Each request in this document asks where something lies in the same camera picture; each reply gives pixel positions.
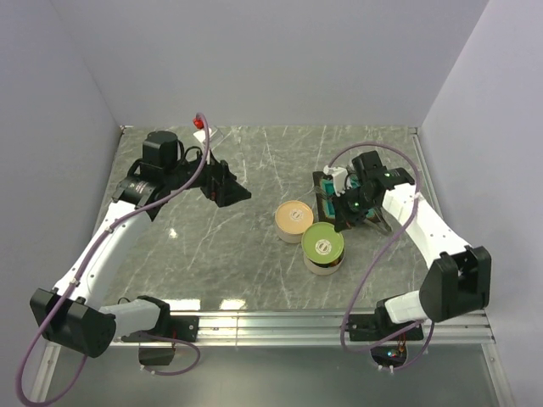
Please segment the green round lid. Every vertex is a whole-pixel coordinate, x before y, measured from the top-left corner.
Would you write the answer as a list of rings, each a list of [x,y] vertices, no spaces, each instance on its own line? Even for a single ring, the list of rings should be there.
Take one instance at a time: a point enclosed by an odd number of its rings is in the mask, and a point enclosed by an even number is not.
[[[318,264],[328,264],[344,255],[344,237],[331,224],[317,222],[303,235],[303,254]]]

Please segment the metal tongs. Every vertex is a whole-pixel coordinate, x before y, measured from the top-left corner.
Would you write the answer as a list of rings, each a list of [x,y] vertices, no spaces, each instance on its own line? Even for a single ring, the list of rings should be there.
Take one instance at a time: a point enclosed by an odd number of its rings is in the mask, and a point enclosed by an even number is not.
[[[380,209],[370,209],[364,216],[356,220],[340,219],[339,224],[337,225],[331,196],[324,192],[315,192],[315,196],[318,220],[331,224],[333,229],[337,232],[351,230],[359,226],[373,227],[384,235],[388,235],[392,232],[391,226],[384,219]]]

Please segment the tan round lid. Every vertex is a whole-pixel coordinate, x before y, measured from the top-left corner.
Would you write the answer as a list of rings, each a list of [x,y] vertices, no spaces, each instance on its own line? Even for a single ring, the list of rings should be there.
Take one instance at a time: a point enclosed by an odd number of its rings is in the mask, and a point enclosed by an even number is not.
[[[281,203],[275,213],[279,230],[291,235],[303,234],[314,222],[312,209],[301,201]]]

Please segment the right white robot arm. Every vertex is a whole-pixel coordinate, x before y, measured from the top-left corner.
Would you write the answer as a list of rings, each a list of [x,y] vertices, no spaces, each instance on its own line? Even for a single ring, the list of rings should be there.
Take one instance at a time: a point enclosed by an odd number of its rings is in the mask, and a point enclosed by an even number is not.
[[[352,167],[328,164],[333,182],[335,231],[359,225],[383,210],[400,225],[422,255],[428,272],[415,291],[378,302],[372,326],[380,337],[396,337],[415,322],[442,322],[486,308],[490,302],[491,256],[459,237],[421,193],[416,170],[387,168],[377,151],[361,153]]]

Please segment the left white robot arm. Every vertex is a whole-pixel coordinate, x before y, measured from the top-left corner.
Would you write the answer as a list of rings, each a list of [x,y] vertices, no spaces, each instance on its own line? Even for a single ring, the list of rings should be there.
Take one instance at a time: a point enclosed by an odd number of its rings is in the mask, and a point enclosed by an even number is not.
[[[198,188],[218,207],[251,197],[209,145],[198,148],[193,160],[186,152],[171,131],[147,135],[141,158],[118,184],[103,223],[80,258],[53,289],[38,289],[31,297],[31,310],[45,339],[97,358],[118,337],[143,332],[161,341],[171,336],[167,302],[143,295],[106,306],[104,298],[132,245],[177,192]]]

